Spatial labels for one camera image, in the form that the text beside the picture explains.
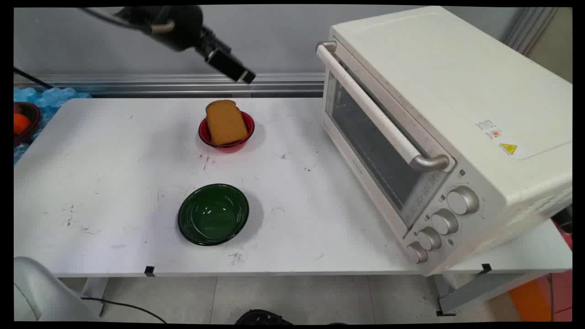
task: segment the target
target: table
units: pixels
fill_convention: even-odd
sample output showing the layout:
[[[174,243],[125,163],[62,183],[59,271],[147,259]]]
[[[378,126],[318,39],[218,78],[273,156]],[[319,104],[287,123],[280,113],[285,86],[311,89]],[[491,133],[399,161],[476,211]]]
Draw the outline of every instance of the table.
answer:
[[[213,100],[66,103],[14,168],[14,257],[58,277],[417,273],[324,131],[322,99],[234,99],[256,130],[231,154],[199,139]],[[250,215],[225,244],[197,246],[177,213],[212,183],[241,189]],[[513,275],[498,285],[510,289],[570,269],[572,253],[548,221],[445,273],[482,264]]]

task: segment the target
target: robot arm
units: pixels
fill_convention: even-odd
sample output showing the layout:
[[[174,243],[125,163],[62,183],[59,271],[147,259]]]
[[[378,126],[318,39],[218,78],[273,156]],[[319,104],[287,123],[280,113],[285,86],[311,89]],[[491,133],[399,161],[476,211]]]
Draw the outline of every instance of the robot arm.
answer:
[[[203,25],[203,13],[199,6],[122,7],[114,16],[94,8],[80,9],[111,24],[140,30],[177,52],[194,47],[205,62],[233,81],[243,80],[250,84],[256,77],[231,54],[232,49],[228,45]]]

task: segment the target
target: dark bowl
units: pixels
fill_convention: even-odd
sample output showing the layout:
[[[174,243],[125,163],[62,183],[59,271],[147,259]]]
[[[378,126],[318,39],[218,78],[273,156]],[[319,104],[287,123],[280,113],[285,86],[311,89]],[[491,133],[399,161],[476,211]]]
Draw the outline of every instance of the dark bowl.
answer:
[[[33,134],[37,131],[40,122],[39,108],[27,102],[14,102],[15,109],[18,107],[20,113],[30,120],[30,125],[20,135],[14,135],[14,147],[25,142],[31,142]]]
[[[213,144],[213,142],[211,142],[211,133],[209,132],[209,127],[207,126],[207,118],[203,119],[203,121],[201,121],[201,123],[199,124],[199,138],[201,138],[201,140],[203,141],[203,143],[211,146],[214,149],[217,149],[218,151],[221,152],[225,152],[225,153],[232,153],[235,152],[239,149],[241,149],[244,144],[247,142],[247,140],[252,136],[252,134],[254,133],[254,120],[252,119],[252,117],[245,112],[240,111],[240,113],[242,113],[242,119],[244,119],[244,124],[246,125],[246,130],[248,130],[248,135],[246,136],[246,138],[241,139],[237,142],[233,142],[230,144],[224,144],[224,145],[216,145]]]
[[[179,231],[201,246],[222,244],[235,237],[250,212],[246,196],[227,184],[203,186],[191,193],[179,208]]]

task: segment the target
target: oven door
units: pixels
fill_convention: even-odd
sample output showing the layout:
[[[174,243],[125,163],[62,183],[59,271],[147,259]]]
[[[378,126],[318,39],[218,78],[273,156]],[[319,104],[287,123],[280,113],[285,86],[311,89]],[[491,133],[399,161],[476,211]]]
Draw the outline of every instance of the oven door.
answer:
[[[327,68],[325,128],[394,233],[404,238],[455,160],[339,43],[334,53],[319,45],[317,55]]]

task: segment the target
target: oven glass window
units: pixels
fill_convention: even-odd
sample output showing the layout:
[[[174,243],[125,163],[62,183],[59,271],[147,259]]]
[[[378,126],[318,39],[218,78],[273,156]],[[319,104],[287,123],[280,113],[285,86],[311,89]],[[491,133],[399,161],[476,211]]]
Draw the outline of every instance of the oven glass window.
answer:
[[[447,174],[443,171],[421,173],[412,169],[331,73],[328,81],[326,111],[329,117],[410,229],[436,191],[438,183],[443,181]],[[380,102],[363,85],[361,87],[419,152],[426,156],[424,150]]]

